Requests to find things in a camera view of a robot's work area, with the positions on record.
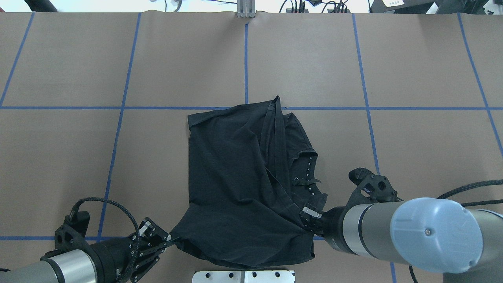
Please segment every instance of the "dark garment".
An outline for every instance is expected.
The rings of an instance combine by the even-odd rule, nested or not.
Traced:
[[[190,206],[177,247],[238,269],[311,260],[314,233],[299,213],[307,202],[321,212],[326,194],[294,185],[314,178],[317,157],[295,115],[276,97],[188,120]]]

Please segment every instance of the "paper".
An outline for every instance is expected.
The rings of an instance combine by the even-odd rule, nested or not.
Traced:
[[[403,0],[382,0],[386,7],[405,5]]]

